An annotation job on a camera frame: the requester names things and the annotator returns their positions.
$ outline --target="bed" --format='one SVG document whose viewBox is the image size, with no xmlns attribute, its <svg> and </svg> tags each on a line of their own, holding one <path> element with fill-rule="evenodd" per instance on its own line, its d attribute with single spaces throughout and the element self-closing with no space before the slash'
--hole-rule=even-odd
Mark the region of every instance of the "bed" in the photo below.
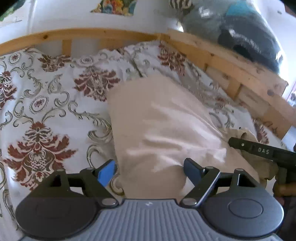
<svg viewBox="0 0 296 241">
<path fill-rule="evenodd" d="M 72 39 L 81 37 L 100 39 L 100 51 L 71 57 Z M 56 40 L 63 55 L 34 47 Z M 260 143 L 279 148 L 296 122 L 281 98 L 284 80 L 184 33 L 55 30 L 3 43 L 0 56 L 1 240 L 22 236 L 14 209 L 53 171 L 77 173 L 116 160 L 107 93 L 123 82 L 167 76 L 203 103 L 217 128 L 247 129 Z M 108 190 L 123 197 L 118 175 Z"/>
</svg>

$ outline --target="black round cap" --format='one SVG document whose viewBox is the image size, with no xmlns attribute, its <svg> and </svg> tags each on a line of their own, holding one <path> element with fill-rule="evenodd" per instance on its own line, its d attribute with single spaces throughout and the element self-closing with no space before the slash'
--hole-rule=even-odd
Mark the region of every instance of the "black round cap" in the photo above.
<svg viewBox="0 0 296 241">
<path fill-rule="evenodd" d="M 24 199 L 15 212 L 22 231 L 37 239 L 61 240 L 86 228 L 97 213 L 94 199 L 71 191 L 68 196 Z"/>
<path fill-rule="evenodd" d="M 258 238 L 280 226 L 284 210 L 263 188 L 238 187 L 208 198 L 203 214 L 230 237 Z"/>
</svg>

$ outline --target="red floral pattern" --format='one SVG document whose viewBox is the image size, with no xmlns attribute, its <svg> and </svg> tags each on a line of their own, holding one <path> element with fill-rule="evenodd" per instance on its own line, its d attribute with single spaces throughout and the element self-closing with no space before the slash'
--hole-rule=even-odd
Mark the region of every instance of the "red floral pattern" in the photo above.
<svg viewBox="0 0 296 241">
<path fill-rule="evenodd" d="M 16 171 L 14 180 L 33 190 L 42 180 L 57 169 L 63 169 L 63 160 L 70 158 L 76 150 L 65 150 L 69 138 L 59 140 L 51 129 L 43 123 L 33 123 L 23 137 L 25 142 L 10 145 L 8 153 L 14 159 L 5 159 L 4 163 Z"/>
<path fill-rule="evenodd" d="M 44 99 L 41 99 L 41 100 L 38 100 L 38 101 L 36 101 L 35 103 L 34 103 L 34 106 L 35 107 L 39 107 L 39 106 L 41 106 L 43 103 L 44 103 Z"/>
<path fill-rule="evenodd" d="M 14 60 L 14 61 L 18 60 L 18 58 L 19 58 L 19 56 L 18 56 L 17 54 L 14 54 L 14 55 L 11 57 L 11 59 Z"/>
<path fill-rule="evenodd" d="M 176 71 L 179 75 L 185 75 L 184 62 L 186 57 L 179 52 L 168 49 L 163 43 L 160 43 L 160 55 L 158 58 L 161 60 L 161 65 L 169 66 L 172 71 Z"/>
<path fill-rule="evenodd" d="M 223 97 L 216 97 L 216 101 L 222 102 L 224 104 L 230 104 L 229 100 L 223 98 Z"/>
<path fill-rule="evenodd" d="M 257 133 L 257 140 L 259 143 L 268 145 L 269 139 L 266 131 L 264 130 L 264 125 L 260 123 L 258 120 L 253 119 L 254 127 Z"/>
<path fill-rule="evenodd" d="M 92 97 L 95 100 L 106 101 L 107 91 L 110 90 L 114 84 L 120 82 L 116 77 L 116 72 L 112 70 L 102 70 L 95 66 L 87 67 L 78 79 L 74 79 L 78 91 L 83 91 L 83 94 Z"/>
<path fill-rule="evenodd" d="M 6 101 L 14 100 L 13 94 L 17 88 L 11 82 L 12 77 L 9 71 L 4 71 L 0 74 L 0 110 L 3 109 Z"/>
<path fill-rule="evenodd" d="M 59 68 L 65 66 L 65 63 L 71 62 L 69 56 L 60 55 L 57 57 L 51 57 L 49 55 L 42 55 L 43 58 L 38 58 L 40 62 L 42 62 L 41 67 L 45 72 L 54 72 L 57 71 Z"/>
</svg>

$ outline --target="metal screw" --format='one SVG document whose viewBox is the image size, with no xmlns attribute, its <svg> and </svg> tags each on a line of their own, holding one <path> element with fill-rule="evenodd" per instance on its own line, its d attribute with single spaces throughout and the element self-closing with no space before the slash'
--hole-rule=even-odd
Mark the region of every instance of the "metal screw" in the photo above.
<svg viewBox="0 0 296 241">
<path fill-rule="evenodd" d="M 105 206 L 114 206 L 117 201 L 114 198 L 105 198 L 102 200 L 102 204 Z"/>
<path fill-rule="evenodd" d="M 186 206 L 194 206 L 197 204 L 197 201 L 194 198 L 184 198 L 182 202 Z"/>
</svg>

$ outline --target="beige pillowcase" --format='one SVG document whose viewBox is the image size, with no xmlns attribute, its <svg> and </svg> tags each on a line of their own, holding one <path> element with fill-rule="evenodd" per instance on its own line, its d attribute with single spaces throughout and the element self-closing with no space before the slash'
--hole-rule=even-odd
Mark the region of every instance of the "beige pillowcase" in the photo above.
<svg viewBox="0 0 296 241">
<path fill-rule="evenodd" d="M 108 94 L 120 181 L 127 198 L 181 200 L 193 188 L 185 158 L 221 172 L 257 172 L 223 140 L 195 96 L 162 75 L 132 80 Z"/>
</svg>

